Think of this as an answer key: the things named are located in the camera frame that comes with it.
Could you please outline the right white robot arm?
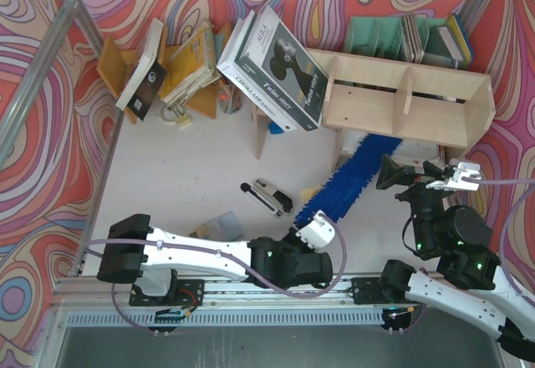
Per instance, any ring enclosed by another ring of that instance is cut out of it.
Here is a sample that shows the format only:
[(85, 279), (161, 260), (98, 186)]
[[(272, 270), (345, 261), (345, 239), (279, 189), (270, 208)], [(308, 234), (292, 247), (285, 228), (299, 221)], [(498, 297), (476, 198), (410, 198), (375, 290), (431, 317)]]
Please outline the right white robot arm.
[(491, 336), (508, 354), (534, 360), (534, 296), (503, 267), (489, 248), (492, 229), (468, 206), (444, 207), (456, 191), (475, 191), (483, 184), (480, 167), (453, 160), (445, 168), (424, 162), (423, 170), (381, 159), (379, 190), (404, 186), (396, 194), (410, 205), (407, 225), (415, 245), (410, 251), (424, 261), (437, 259), (442, 281), (400, 260), (390, 259), (378, 280), (391, 302), (425, 304), (470, 323)]

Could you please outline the blue microfiber duster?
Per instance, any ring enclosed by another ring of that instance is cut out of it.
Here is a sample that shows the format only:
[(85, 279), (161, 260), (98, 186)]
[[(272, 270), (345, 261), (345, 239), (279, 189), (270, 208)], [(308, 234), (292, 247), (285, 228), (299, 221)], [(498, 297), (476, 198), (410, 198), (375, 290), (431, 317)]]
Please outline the blue microfiber duster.
[(362, 191), (379, 172), (383, 155), (391, 156), (399, 147), (400, 138), (367, 135), (355, 153), (327, 180), (297, 214), (293, 224), (301, 228), (322, 211), (333, 222), (345, 217)]

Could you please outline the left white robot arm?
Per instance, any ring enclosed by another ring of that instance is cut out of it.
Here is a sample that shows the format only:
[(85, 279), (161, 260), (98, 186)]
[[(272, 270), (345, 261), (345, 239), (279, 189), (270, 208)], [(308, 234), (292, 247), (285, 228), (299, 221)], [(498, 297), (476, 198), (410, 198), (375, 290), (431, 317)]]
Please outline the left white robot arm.
[(150, 216), (137, 213), (110, 227), (102, 242), (97, 278), (110, 284), (134, 284), (149, 296), (167, 294), (172, 273), (180, 271), (276, 290), (327, 284), (333, 265), (324, 248), (335, 234), (334, 225), (321, 212), (307, 225), (291, 228), (281, 240), (234, 242), (170, 233), (152, 227)]

